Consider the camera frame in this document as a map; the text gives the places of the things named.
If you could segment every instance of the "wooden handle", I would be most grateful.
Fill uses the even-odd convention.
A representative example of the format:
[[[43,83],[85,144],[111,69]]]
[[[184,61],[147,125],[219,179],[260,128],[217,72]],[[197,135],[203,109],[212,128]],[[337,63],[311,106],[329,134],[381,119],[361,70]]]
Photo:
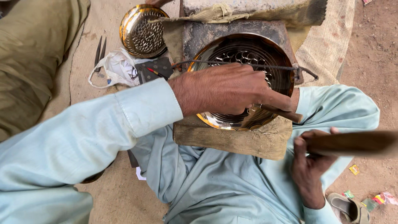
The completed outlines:
[[[306,140],[307,151],[319,155],[396,157],[398,131],[343,133]]]
[[[302,119],[302,114],[296,114],[294,112],[286,112],[274,106],[265,105],[265,104],[255,104],[254,106],[261,108],[263,110],[268,110],[271,113],[278,114],[279,116],[282,116],[286,119],[293,121],[294,123],[300,123]]]

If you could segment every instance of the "light blue shalwar kameez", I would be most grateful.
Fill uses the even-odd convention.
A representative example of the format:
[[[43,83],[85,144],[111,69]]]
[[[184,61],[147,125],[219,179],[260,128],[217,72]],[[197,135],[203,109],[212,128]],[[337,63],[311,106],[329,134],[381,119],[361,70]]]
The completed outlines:
[[[338,223],[328,203],[303,206],[290,177],[293,138],[332,126],[375,129],[379,109],[344,85],[300,88],[298,104],[304,119],[279,161],[176,145],[169,124],[182,112],[164,79],[75,104],[0,143],[0,223],[87,223],[92,197],[73,184],[131,148],[148,185],[170,204],[165,223]],[[350,160],[341,157],[324,173],[324,189]]]

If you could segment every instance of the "brass plate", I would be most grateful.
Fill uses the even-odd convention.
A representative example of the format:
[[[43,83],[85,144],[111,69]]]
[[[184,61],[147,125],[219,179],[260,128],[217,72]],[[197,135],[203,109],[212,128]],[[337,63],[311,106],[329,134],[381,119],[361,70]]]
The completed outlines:
[[[130,9],[119,27],[120,39],[126,50],[135,57],[154,58],[167,51],[161,22],[148,23],[160,17],[169,17],[163,10],[141,4]]]
[[[232,34],[218,38],[201,49],[194,59],[292,66],[286,53],[275,42],[252,33]],[[188,71],[198,71],[215,65],[192,62],[188,67]],[[254,69],[256,71],[265,71],[265,80],[271,89],[289,97],[292,96],[294,88],[293,71],[256,67]],[[197,114],[197,116],[214,128],[247,131],[269,123],[277,115],[260,108],[251,107],[240,115],[204,112]]]

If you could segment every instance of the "sandal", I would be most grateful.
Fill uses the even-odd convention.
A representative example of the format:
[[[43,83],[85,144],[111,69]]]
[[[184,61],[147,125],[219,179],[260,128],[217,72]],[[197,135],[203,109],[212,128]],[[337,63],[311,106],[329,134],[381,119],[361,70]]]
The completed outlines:
[[[337,193],[328,195],[328,202],[342,212],[348,222],[369,224],[371,216],[366,207],[360,202]]]

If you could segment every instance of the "white plastic bag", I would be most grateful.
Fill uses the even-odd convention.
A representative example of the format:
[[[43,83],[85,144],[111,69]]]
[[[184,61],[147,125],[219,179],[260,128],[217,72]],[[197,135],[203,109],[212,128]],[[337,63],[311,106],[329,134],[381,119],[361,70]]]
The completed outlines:
[[[135,64],[140,64],[153,60],[154,59],[135,58],[123,48],[120,48],[120,50],[111,51],[103,59],[101,59],[98,62],[98,64],[94,67],[94,69],[91,71],[91,74],[88,77],[88,82],[96,88],[107,88],[116,83],[123,83],[128,86],[138,86],[140,84],[140,81],[138,77],[135,77],[135,79],[132,79],[130,77],[127,70],[130,70],[131,73],[131,67],[128,65],[130,64],[133,68],[135,68]],[[94,70],[99,67],[103,67],[105,69],[105,74],[107,75],[107,82],[108,82],[108,85],[106,86],[96,86],[91,81],[91,77],[94,74]]]

